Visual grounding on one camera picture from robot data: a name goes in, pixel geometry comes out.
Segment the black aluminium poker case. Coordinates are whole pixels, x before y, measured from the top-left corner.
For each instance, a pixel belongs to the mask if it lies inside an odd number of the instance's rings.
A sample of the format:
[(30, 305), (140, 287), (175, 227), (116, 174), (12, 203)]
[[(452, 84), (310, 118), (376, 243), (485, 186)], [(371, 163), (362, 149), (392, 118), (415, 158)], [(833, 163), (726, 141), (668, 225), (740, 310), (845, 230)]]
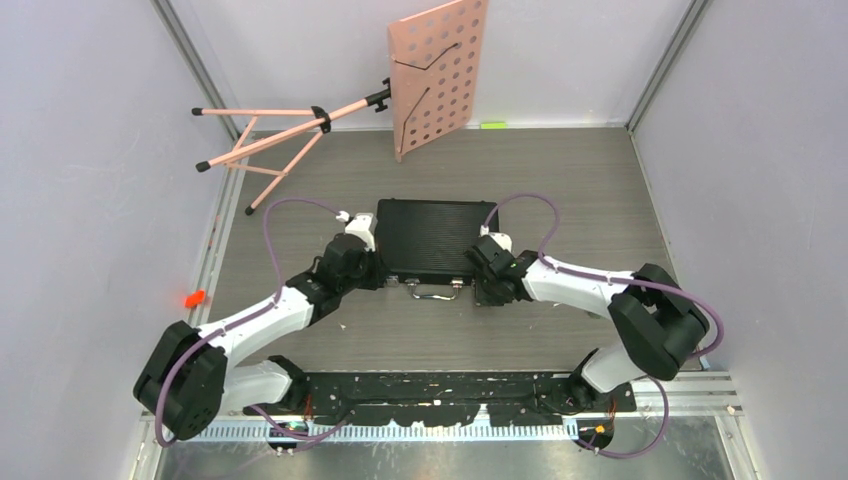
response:
[(499, 227), (494, 202), (381, 199), (375, 240), (383, 284), (404, 286), (416, 300), (452, 301), (472, 284), (464, 252), (487, 218)]

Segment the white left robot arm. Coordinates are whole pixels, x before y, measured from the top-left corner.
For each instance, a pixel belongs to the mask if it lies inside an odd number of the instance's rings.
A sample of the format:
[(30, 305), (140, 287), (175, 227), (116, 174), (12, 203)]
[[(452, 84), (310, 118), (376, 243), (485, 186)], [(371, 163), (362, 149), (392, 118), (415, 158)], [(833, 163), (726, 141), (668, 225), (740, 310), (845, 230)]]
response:
[(251, 366), (242, 361), (335, 312), (350, 292), (375, 288), (377, 272), (372, 233), (336, 235), (313, 269), (270, 297), (199, 328), (169, 325), (136, 380), (134, 398), (173, 440), (191, 439), (219, 414), (256, 404), (298, 412), (307, 398), (301, 370), (279, 357)]

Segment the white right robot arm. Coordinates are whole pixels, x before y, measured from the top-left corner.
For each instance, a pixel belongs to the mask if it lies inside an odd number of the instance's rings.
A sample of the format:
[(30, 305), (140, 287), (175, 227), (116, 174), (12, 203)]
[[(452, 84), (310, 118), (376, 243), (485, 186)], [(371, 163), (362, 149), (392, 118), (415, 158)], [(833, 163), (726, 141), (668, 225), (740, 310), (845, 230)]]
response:
[(612, 322), (618, 339), (591, 351), (564, 382), (565, 399), (596, 410), (611, 391), (648, 376), (672, 380), (709, 333), (707, 317), (667, 271), (603, 271), (526, 250), (513, 255), (491, 234), (465, 252), (486, 301), (559, 303)]

